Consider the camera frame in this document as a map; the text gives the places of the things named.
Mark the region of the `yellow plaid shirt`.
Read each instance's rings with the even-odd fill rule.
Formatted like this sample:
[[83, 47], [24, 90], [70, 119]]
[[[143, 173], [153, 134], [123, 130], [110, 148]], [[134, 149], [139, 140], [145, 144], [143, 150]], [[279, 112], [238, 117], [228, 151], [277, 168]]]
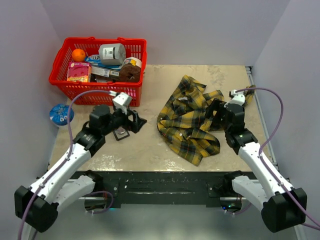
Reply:
[[[210, 130], [212, 121], [205, 119], [205, 114], [213, 99], [225, 102], [225, 98], [220, 90], [206, 93], [205, 89], [206, 85], [184, 75], [157, 117], [157, 129], [165, 143], [195, 166], [221, 150], [219, 140], [212, 134], [218, 130]], [[254, 93], [253, 85], [244, 92], [244, 108]]]

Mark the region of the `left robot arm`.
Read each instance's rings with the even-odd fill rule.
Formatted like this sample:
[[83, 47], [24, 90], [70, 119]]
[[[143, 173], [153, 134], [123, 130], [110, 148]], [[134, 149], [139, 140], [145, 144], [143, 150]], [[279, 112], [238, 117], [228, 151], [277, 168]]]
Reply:
[[72, 139], [65, 154], [42, 177], [29, 187], [20, 186], [14, 193], [15, 215], [39, 233], [47, 231], [59, 212], [85, 195], [99, 196], [104, 190], [103, 179], [88, 170], [73, 183], [70, 177], [90, 160], [105, 144], [106, 135], [120, 127], [126, 133], [138, 133], [147, 123], [135, 110], [97, 105]]

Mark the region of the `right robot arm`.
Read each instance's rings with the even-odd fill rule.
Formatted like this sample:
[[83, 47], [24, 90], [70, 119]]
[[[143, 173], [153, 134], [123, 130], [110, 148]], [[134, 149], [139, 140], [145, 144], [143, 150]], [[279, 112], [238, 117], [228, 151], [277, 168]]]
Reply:
[[305, 223], [307, 194], [302, 188], [294, 188], [268, 159], [261, 159], [265, 154], [259, 151], [257, 138], [245, 127], [244, 107], [215, 98], [205, 116], [222, 126], [226, 143], [257, 179], [253, 181], [239, 170], [228, 173], [220, 192], [245, 197], [260, 211], [265, 226], [273, 233]]

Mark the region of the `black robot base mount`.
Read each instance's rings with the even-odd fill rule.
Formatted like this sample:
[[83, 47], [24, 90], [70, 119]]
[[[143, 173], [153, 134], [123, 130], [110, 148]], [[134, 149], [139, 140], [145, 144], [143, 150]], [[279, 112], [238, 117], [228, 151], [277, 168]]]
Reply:
[[231, 178], [241, 175], [256, 180], [252, 172], [213, 171], [91, 171], [98, 177], [95, 191], [108, 191], [112, 208], [122, 205], [202, 205], [218, 208], [222, 201], [235, 201]]

